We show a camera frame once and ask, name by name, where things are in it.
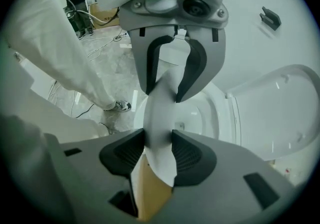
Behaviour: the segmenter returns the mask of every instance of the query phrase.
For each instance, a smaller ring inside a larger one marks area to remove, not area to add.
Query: gray pants
[[[88,12],[86,2],[75,4],[75,8],[80,11]],[[73,18],[80,33],[85,32],[85,29],[92,29],[92,23],[88,15],[77,12]]]

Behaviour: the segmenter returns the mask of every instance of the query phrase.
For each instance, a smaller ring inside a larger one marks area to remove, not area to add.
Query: robotic arm
[[[145,147],[150,155],[157,155],[170,146],[177,173],[172,196],[149,223],[249,222],[279,203],[292,187],[263,160],[234,144],[172,130],[170,122],[159,123],[152,111],[157,88],[168,84],[171,89],[164,97],[174,105],[200,92],[222,68],[228,22],[223,0],[98,1],[102,8],[120,6],[121,27],[131,37],[141,89],[150,95],[149,120],[143,129],[61,145],[50,134],[45,135],[46,146],[41,147],[41,139],[28,137],[25,150],[34,147],[42,153],[39,156],[43,159],[36,163],[19,147],[19,141],[8,140],[6,146],[25,163],[14,166],[15,176],[23,181],[26,166],[33,166],[40,170],[33,177],[54,177],[47,188],[63,192],[48,197],[72,209],[71,217],[57,211],[66,222],[73,218],[84,224],[137,223],[131,172]],[[156,83],[160,47],[170,43],[179,28],[187,30],[185,40],[191,49],[181,82],[176,84],[175,73],[169,72]],[[16,119],[9,122],[19,125]],[[165,135],[155,141],[154,135],[161,133]],[[36,191],[32,184],[29,191]]]

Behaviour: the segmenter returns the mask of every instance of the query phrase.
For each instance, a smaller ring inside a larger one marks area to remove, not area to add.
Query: toilet seat lid
[[[291,65],[229,91],[240,119],[241,146],[268,161],[308,145],[319,133],[319,85],[314,71]]]

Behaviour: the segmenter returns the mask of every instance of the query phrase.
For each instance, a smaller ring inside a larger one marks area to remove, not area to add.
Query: black slot
[[[212,42],[219,42],[218,29],[212,29]]]
[[[79,148],[72,148],[64,151],[66,157],[70,157],[72,155],[78,154],[82,152]]]
[[[132,201],[130,193],[128,191],[119,191],[109,200],[110,204],[114,205],[121,211],[132,215],[133,217],[138,217],[138,211],[135,208],[135,204]]]
[[[145,35],[146,35],[146,28],[145,27],[140,28],[140,37],[145,37]]]
[[[266,209],[279,199],[277,193],[258,173],[243,176],[262,209]]]

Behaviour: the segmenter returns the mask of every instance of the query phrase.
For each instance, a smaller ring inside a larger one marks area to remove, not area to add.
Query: concrete floor
[[[120,47],[120,44],[130,44],[130,38],[122,37],[120,41],[112,41],[113,37],[117,36],[120,32],[120,26],[96,29],[94,30],[93,36],[86,35],[81,40],[81,43],[85,48],[85,51],[89,54],[111,41],[101,49],[99,57],[97,57],[99,51],[96,51],[88,57],[88,61],[93,65],[97,75],[102,79],[106,91],[116,100],[127,100],[134,105],[135,103],[132,102],[133,94],[134,91],[137,90],[136,108],[138,109],[139,105],[146,97],[146,94],[140,88],[132,49]],[[172,66],[173,65],[170,63],[159,60],[157,78],[162,76],[162,74]],[[54,86],[52,91],[54,92],[58,86],[59,83]],[[92,105],[92,103],[83,95],[80,95],[79,97],[77,94],[78,92],[74,93],[74,91],[66,90],[60,86],[56,91],[56,100],[52,99],[51,102],[55,103],[56,101],[56,105],[69,116],[75,95],[76,100],[72,108],[71,116],[77,117],[88,110]],[[134,117],[135,112],[133,110],[123,113],[103,111],[94,105],[89,112],[83,114],[79,118],[91,119],[97,123],[105,124],[111,130],[123,132],[133,128]]]

